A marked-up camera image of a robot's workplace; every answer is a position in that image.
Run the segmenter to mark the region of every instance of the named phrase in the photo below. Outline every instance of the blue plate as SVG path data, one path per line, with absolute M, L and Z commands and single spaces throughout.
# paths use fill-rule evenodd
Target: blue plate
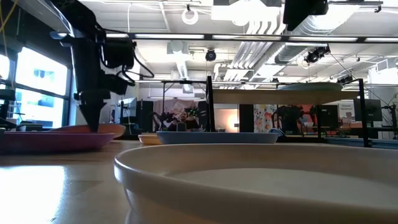
M 157 137 L 163 144 L 217 144 L 246 143 L 274 144 L 277 133 L 206 133 L 158 131 Z

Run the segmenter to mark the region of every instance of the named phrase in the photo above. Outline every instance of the table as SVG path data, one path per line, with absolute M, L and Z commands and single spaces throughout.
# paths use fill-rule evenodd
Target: table
M 129 204 L 113 158 L 141 146 L 113 141 L 98 152 L 0 156 L 0 223 L 125 223 Z

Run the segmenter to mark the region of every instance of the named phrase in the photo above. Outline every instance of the white bowl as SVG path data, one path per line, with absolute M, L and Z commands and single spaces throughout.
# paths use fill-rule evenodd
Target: white bowl
M 120 153 L 114 173 L 144 223 L 398 220 L 395 150 L 293 144 L 164 145 Z

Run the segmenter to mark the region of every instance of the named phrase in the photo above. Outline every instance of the ceiling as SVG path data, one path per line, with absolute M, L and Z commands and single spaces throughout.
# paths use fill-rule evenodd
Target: ceiling
M 108 29 L 129 30 L 130 32 L 219 34 L 242 34 L 248 30 L 248 25 L 236 26 L 231 21 L 212 20 L 209 15 L 213 5 L 212 0 L 201 1 L 201 5 L 193 4 L 191 6 L 192 9 L 202 11 L 198 13 L 198 22 L 194 25 L 188 25 L 182 21 L 182 12 L 186 8 L 183 4 L 175 5 L 165 2 L 161 6 L 158 3 L 105 4 L 94 0 L 82 0 L 81 2 L 90 8 L 95 13 L 98 22 Z M 398 35 L 398 26 L 396 26 L 398 24 L 398 1 L 385 0 L 384 2 L 385 5 L 380 13 L 374 13 L 375 6 L 360 8 L 330 35 Z M 66 31 L 55 14 L 46 6 L 44 0 L 20 0 L 19 5 L 55 30 Z M 155 74 L 170 74 L 177 69 L 176 63 L 167 56 L 167 42 L 164 40 L 137 41 L 142 58 Z M 191 70 L 213 72 L 217 63 L 229 64 L 234 59 L 240 45 L 240 42 L 188 41 L 188 51 L 192 56 L 191 60 L 186 61 L 188 75 Z M 215 49 L 216 61 L 206 62 L 205 54 L 208 48 Z M 304 69 L 301 66 L 302 58 L 299 57 L 292 62 L 292 65 L 281 70 L 283 76 L 278 77 L 279 81 L 304 82 L 308 79 L 315 82 L 328 81 L 331 75 L 343 72 L 345 70 L 343 67 L 353 68 L 357 78 L 366 78 L 367 68 L 374 66 L 375 62 L 381 61 L 385 57 L 398 56 L 398 46 L 392 44 L 330 44 L 330 49 L 335 58 L 328 55 L 309 69 Z

